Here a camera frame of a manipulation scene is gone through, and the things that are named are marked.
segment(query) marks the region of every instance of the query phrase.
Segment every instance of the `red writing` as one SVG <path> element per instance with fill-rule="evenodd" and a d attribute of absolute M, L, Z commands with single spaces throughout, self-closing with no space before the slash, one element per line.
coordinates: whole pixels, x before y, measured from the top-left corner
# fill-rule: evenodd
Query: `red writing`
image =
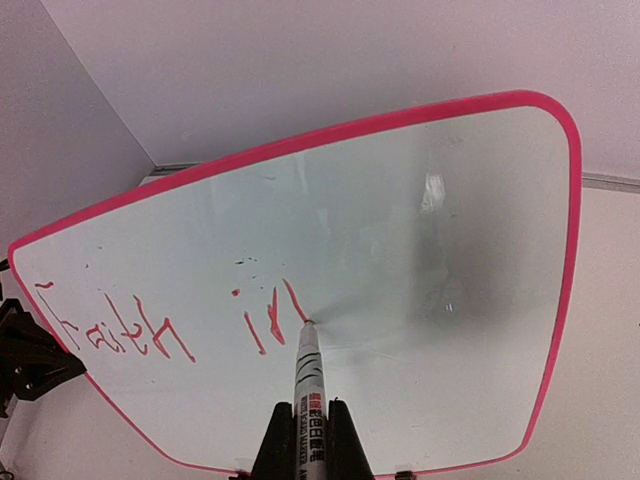
<path fill-rule="evenodd" d="M 54 286 L 54 283 L 53 282 L 49 282 L 46 284 L 36 283 L 34 284 L 34 286 L 38 289 L 49 289 Z M 55 318 L 58 324 L 62 327 L 62 329 L 67 334 L 69 339 L 73 342 L 73 344 L 76 346 L 76 348 L 80 350 L 80 345 L 71 334 L 71 332 L 79 332 L 80 329 L 76 325 L 72 324 L 71 322 L 68 322 L 66 320 L 61 320 L 58 317 L 58 315 L 56 315 L 56 313 L 53 311 L 53 309 L 51 308 L 47 300 L 42 296 L 39 290 L 36 290 L 36 294 L 38 295 L 42 303 L 45 305 L 49 313 L 51 313 L 53 318 Z M 120 328 L 122 329 L 122 332 L 119 333 L 119 337 L 124 337 L 129 341 L 131 341 L 134 348 L 139 354 L 143 356 L 147 356 L 149 354 L 149 345 L 144 341 L 142 341 L 141 339 L 141 337 L 145 333 L 144 327 L 137 322 L 132 322 L 131 323 L 132 326 L 129 327 L 123 320 L 122 315 L 120 315 L 120 312 L 116 308 L 116 305 L 111 299 L 111 297 L 107 293 L 104 293 L 104 297 L 105 297 L 105 300 L 107 301 L 107 304 L 109 305 L 109 308 L 111 309 L 111 312 L 115 316 L 116 320 L 120 325 Z M 133 295 L 133 298 L 136 301 L 136 305 L 138 307 L 138 314 L 140 315 L 142 322 L 146 326 L 149 334 L 151 335 L 151 343 L 158 349 L 158 351 L 162 353 L 162 355 L 164 355 L 166 358 L 171 359 L 171 355 L 169 354 L 169 351 L 167 350 L 167 348 L 163 343 L 163 341 L 166 341 L 167 335 L 170 334 L 175 340 L 175 342 L 178 344 L 178 346 L 182 349 L 186 357 L 192 363 L 196 363 L 196 357 L 189 351 L 187 345 L 185 344 L 185 342 L 182 340 L 182 338 L 176 331 L 169 317 L 165 317 L 164 322 L 162 323 L 160 328 L 156 330 L 151 325 L 151 322 L 149 321 L 149 319 L 144 313 L 144 309 L 142 307 L 142 301 L 135 295 Z M 99 324 L 95 323 L 91 328 L 89 328 L 86 332 L 84 332 L 84 335 L 89 341 L 89 343 L 91 344 L 91 346 L 93 346 L 97 350 L 100 350 L 100 348 L 104 346 L 114 353 L 127 353 L 127 350 L 122 344 L 121 339 L 118 340 L 118 334 L 114 334 L 113 331 L 107 326 L 105 322 L 100 322 Z"/>
<path fill-rule="evenodd" d="M 309 408 L 313 408 L 313 409 L 322 408 L 322 395 L 320 395 L 319 393 L 310 393 Z"/>
<path fill-rule="evenodd" d="M 36 283 L 36 284 L 34 284 L 34 287 L 48 289 L 48 288 L 53 287 L 53 282 L 49 282 L 49 283 L 46 283 L 46 284 Z M 42 303 L 44 303 L 45 307 L 47 307 L 47 310 L 49 310 L 49 313 L 51 313 L 51 316 L 53 316 L 53 318 L 56 319 L 56 322 L 58 322 L 58 324 L 62 327 L 62 330 L 64 330 L 64 333 L 67 334 L 67 336 L 69 337 L 71 342 L 76 346 L 76 348 L 78 350 L 80 350 L 80 345 L 78 345 L 78 342 L 75 341 L 75 339 L 71 335 L 71 332 L 69 332 L 69 330 L 67 330 L 67 328 L 70 328 L 71 330 L 74 330 L 76 332 L 79 331 L 80 329 L 78 327 L 76 327 L 74 324 L 72 324 L 71 322 L 68 322 L 66 320 L 60 320 L 60 318 L 58 318 L 58 315 L 56 315 L 55 312 L 49 306 L 49 303 L 47 303 L 47 301 L 44 299 L 44 297 L 42 296 L 40 291 L 36 290 L 36 294 L 38 295 L 38 297 L 40 298 Z"/>
<path fill-rule="evenodd" d="M 287 288 L 287 291 L 289 292 L 289 297 L 291 298 L 291 303 L 293 304 L 293 307 L 295 308 L 296 312 L 298 312 L 298 315 L 300 316 L 302 321 L 306 322 L 307 316 L 304 314 L 304 312 L 302 311 L 302 308 L 300 307 L 300 304 L 298 303 L 298 298 L 296 297 L 296 294 L 293 291 L 293 287 L 286 279 L 283 278 L 282 281 L 284 282 L 284 285 Z M 236 289 L 236 290 L 233 290 L 231 293 L 235 297 L 237 296 L 236 293 L 239 293 L 239 292 L 240 290 Z M 284 338 L 284 335 L 282 334 L 282 330 L 280 329 L 280 325 L 278 323 L 278 289 L 277 287 L 273 287 L 271 303 L 267 304 L 267 316 L 269 317 L 269 320 L 271 320 L 271 329 L 270 329 L 271 335 L 273 335 L 273 337 L 278 341 L 280 345 L 286 345 L 287 342 Z M 249 313 L 246 311 L 244 312 L 244 318 L 245 318 L 245 321 L 247 322 L 251 335 L 253 335 L 253 339 L 258 344 L 258 347 L 260 349 L 260 355 L 266 355 L 267 351 L 262 346 L 260 338 L 258 337 L 258 334 L 255 328 L 253 327 L 253 324 L 251 323 Z"/>
<path fill-rule="evenodd" d="M 102 326 L 107 328 L 107 325 L 104 322 L 102 322 Z M 90 328 L 85 333 L 91 345 L 93 345 L 98 350 L 100 349 L 100 342 L 103 342 L 107 347 L 109 347 L 111 350 L 113 350 L 116 353 L 126 353 L 126 350 L 124 349 L 122 344 L 115 339 L 111 330 L 109 330 L 109 334 L 111 335 L 111 340 L 114 343 L 113 345 L 105 338 L 104 333 L 102 332 L 102 330 L 100 329 L 100 326 L 97 323 L 93 328 Z"/>
<path fill-rule="evenodd" d="M 267 315 L 269 315 L 269 319 L 271 320 L 271 335 L 275 337 L 280 345 L 285 345 L 284 335 L 282 335 L 282 330 L 280 330 L 280 325 L 278 325 L 278 289 L 276 287 L 273 287 L 271 305 L 267 305 Z"/>
<path fill-rule="evenodd" d="M 264 349 L 264 345 L 262 345 L 262 342 L 260 341 L 260 337 L 258 337 L 258 334 L 256 333 L 256 329 L 253 328 L 253 323 L 251 323 L 251 317 L 249 317 L 249 312 L 244 312 L 244 320 L 247 322 L 247 326 L 249 327 L 249 331 L 251 332 L 251 335 L 253 335 L 253 339 L 255 340 L 256 345 L 258 345 L 258 351 L 260 355 L 266 355 L 267 351 Z"/>

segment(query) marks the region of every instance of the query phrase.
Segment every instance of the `white wall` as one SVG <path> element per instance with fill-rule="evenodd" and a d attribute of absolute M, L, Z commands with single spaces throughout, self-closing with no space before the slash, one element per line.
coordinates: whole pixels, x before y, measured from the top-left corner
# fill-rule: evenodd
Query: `white wall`
<path fill-rule="evenodd" d="M 631 0 L 42 0 L 159 164 L 500 90 L 574 115 L 585 170 L 640 178 Z"/>
<path fill-rule="evenodd" d="M 578 264 L 551 387 L 519 456 L 434 480 L 590 480 L 640 474 L 640 195 L 583 190 Z M 366 437 L 362 441 L 366 446 Z M 0 458 L 29 480 L 225 479 L 171 464 L 83 378 L 21 403 Z"/>
<path fill-rule="evenodd" d="M 0 259 L 11 242 L 137 184 L 153 164 L 37 0 L 0 8 Z M 24 296 L 10 273 L 5 296 Z"/>

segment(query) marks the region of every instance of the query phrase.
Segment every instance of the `pink whiteboard frame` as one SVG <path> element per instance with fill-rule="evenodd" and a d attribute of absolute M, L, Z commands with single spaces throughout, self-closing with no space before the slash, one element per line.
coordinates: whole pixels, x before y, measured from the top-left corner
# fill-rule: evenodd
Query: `pink whiteboard frame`
<path fill-rule="evenodd" d="M 553 368 L 558 357 L 558 350 L 560 348 L 560 342 L 562 339 L 562 332 L 564 329 L 565 320 L 567 317 L 567 310 L 569 307 L 569 298 L 571 294 L 571 286 L 573 283 L 573 274 L 576 263 L 576 253 L 578 247 L 578 229 L 580 221 L 580 194 L 581 194 L 581 180 L 582 180 L 582 153 L 580 145 L 580 136 L 575 122 L 571 118 L 571 115 L 567 110 L 554 99 L 543 95 L 541 93 L 530 91 L 513 91 L 505 93 L 497 93 L 491 95 L 484 95 L 472 98 L 465 98 L 461 100 L 454 100 L 450 102 L 437 103 L 434 105 L 426 105 L 408 110 L 402 110 L 393 113 L 387 113 L 371 118 L 365 118 L 362 120 L 356 120 L 354 122 L 345 123 L 334 127 L 324 128 L 304 135 L 299 135 L 286 140 L 281 140 L 275 143 L 271 143 L 262 147 L 254 148 L 246 152 L 231 155 L 204 165 L 190 168 L 188 170 L 176 173 L 169 177 L 163 178 L 156 182 L 150 183 L 143 187 L 137 188 L 130 192 L 127 192 L 118 197 L 112 198 L 105 202 L 99 203 L 85 210 L 77 212 L 69 217 L 63 218 L 52 225 L 49 225 L 41 230 L 27 235 L 20 240 L 17 240 L 9 247 L 9 263 L 11 270 L 16 277 L 16 280 L 22 287 L 29 298 L 31 304 L 38 312 L 40 317 L 47 324 L 50 332 L 56 337 L 58 343 L 67 350 L 62 340 L 56 335 L 50 323 L 47 321 L 45 315 L 38 308 L 33 297 L 29 294 L 29 291 L 25 288 L 25 284 L 20 278 L 20 274 L 16 271 L 14 265 L 14 254 L 16 250 L 29 245 L 41 238 L 52 235 L 56 232 L 64 230 L 66 228 L 77 225 L 81 222 L 95 218 L 107 212 L 111 212 L 118 208 L 130 205 L 139 200 L 159 195 L 163 192 L 173 190 L 175 188 L 188 185 L 190 183 L 202 180 L 205 178 L 213 177 L 221 173 L 225 173 L 238 168 L 254 165 L 259 162 L 264 162 L 272 158 L 288 155 L 291 153 L 299 152 L 309 148 L 319 147 L 330 143 L 339 142 L 342 140 L 359 137 L 362 135 L 370 135 L 372 133 L 378 133 L 385 130 L 392 130 L 400 127 L 407 127 L 417 123 L 427 123 L 436 120 L 443 120 L 446 118 L 459 117 L 464 115 L 491 112 L 495 110 L 503 110 L 515 107 L 537 107 L 553 115 L 560 123 L 565 131 L 567 140 L 569 143 L 569 210 L 568 210 L 568 228 L 567 228 L 567 242 L 566 242 L 566 254 L 564 261 L 564 273 L 562 278 L 562 287 L 560 293 L 560 300 L 558 303 L 558 310 L 555 322 L 555 328 L 551 338 L 551 348 L 547 357 L 545 371 L 538 390 L 536 402 L 531 413 L 527 429 L 525 431 L 522 443 L 513 452 L 500 458 L 486 460 L 477 463 L 471 463 L 467 465 L 459 465 L 455 467 L 447 467 L 436 470 L 426 470 L 421 472 L 414 472 L 417 475 L 424 475 L 428 473 L 441 473 L 451 472 L 454 470 L 460 470 L 463 468 L 478 467 L 483 465 L 490 465 L 503 460 L 507 460 L 520 452 L 522 452 L 533 435 L 533 429 L 536 425 L 544 398 L 549 389 L 551 382 L 551 376 L 553 374 Z M 141 435 L 154 449 L 156 449 L 162 456 L 171 460 L 178 465 L 182 465 L 190 468 L 197 468 L 201 470 L 208 470 L 212 472 L 233 474 L 236 473 L 232 470 L 218 469 L 212 467 L 206 467 L 202 465 L 192 465 L 185 462 L 181 462 L 175 458 L 170 457 L 163 452 L 153 441 L 147 437 L 123 412 L 118 406 L 107 396 L 107 394 L 100 388 L 100 386 L 93 380 L 89 374 L 85 374 L 87 380 L 96 388 L 96 390 L 104 397 L 104 399 L 118 412 L 122 418 L 133 428 L 139 435 Z M 376 478 L 392 479 L 393 474 L 379 475 Z"/>

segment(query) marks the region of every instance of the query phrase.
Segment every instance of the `white ceiling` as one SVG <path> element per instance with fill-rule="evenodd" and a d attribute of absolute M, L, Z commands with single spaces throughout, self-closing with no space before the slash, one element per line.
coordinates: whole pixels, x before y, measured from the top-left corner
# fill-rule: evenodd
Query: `white ceiling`
<path fill-rule="evenodd" d="M 527 88 L 573 114 L 585 170 L 640 178 L 633 0 L 43 3 L 158 164 Z"/>

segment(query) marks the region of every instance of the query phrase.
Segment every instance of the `metal bracket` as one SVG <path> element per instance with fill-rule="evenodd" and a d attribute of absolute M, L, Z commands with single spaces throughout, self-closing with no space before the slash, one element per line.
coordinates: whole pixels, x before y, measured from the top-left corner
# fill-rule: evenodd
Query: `metal bracket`
<path fill-rule="evenodd" d="M 77 357 L 65 352 L 38 326 L 20 301 L 0 306 L 0 418 L 7 418 L 11 397 L 33 401 L 86 372 Z"/>

